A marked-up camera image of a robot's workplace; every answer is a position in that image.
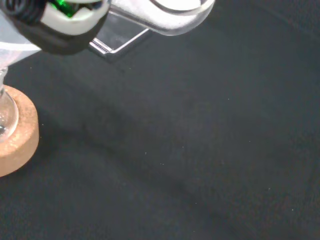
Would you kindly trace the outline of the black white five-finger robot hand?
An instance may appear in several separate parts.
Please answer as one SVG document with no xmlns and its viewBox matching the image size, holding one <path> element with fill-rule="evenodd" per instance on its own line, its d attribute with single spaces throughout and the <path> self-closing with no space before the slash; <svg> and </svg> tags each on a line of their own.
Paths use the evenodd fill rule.
<svg viewBox="0 0 320 240">
<path fill-rule="evenodd" d="M 54 55 L 86 49 L 104 25 L 109 0 L 2 0 L 7 21 L 32 44 Z"/>
</svg>

